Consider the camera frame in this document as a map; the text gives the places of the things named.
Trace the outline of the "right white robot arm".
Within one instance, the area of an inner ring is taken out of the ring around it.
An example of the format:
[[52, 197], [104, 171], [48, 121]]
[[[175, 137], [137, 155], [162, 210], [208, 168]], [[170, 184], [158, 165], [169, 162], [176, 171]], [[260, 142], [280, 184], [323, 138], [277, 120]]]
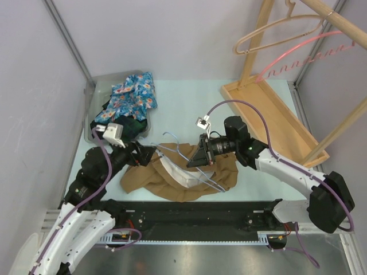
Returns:
[[220, 137], [210, 137], [208, 116], [198, 118], [196, 124], [206, 133], [200, 135], [197, 151], [187, 167], [211, 166], [220, 155], [234, 153], [244, 167], [274, 176], [304, 196], [300, 201], [272, 202], [270, 212], [264, 216], [269, 229], [277, 230], [289, 222], [311, 222], [326, 233], [334, 233], [354, 209], [355, 203], [341, 174], [314, 171], [276, 153], [250, 136], [241, 117], [227, 117], [226, 134]]

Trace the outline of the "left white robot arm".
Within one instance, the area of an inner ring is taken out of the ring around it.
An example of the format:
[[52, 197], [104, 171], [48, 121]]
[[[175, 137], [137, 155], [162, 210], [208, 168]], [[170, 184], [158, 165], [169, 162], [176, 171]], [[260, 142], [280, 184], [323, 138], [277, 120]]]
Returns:
[[156, 147], [138, 141], [114, 146], [111, 153], [104, 146], [89, 149], [43, 243], [37, 233], [32, 234], [10, 274], [72, 274], [103, 235], [127, 222], [121, 203], [102, 202], [106, 185], [126, 166], [148, 165], [155, 151]]

